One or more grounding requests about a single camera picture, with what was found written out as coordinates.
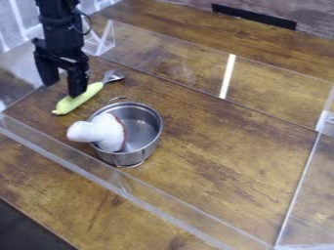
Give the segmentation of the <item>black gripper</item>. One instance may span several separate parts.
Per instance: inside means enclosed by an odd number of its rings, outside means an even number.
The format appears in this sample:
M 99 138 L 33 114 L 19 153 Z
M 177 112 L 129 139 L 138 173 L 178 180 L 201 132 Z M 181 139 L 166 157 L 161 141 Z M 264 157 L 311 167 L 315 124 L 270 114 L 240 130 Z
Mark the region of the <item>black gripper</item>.
M 73 98 L 86 92 L 89 81 L 89 57 L 83 46 L 70 47 L 63 42 L 47 43 L 45 39 L 31 40 L 35 51 L 34 59 L 42 82 L 46 86 L 59 80 L 59 69 L 67 69 L 69 94 Z

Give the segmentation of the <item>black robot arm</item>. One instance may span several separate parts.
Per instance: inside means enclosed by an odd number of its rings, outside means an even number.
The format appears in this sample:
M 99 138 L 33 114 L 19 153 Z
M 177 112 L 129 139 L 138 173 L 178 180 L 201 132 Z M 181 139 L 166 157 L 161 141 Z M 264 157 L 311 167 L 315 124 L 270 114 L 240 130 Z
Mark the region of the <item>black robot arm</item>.
M 61 80 L 59 69 L 67 71 L 69 95 L 85 93 L 89 81 L 89 56 L 83 51 L 85 36 L 81 0 L 35 0 L 45 38 L 31 40 L 34 59 L 46 86 Z

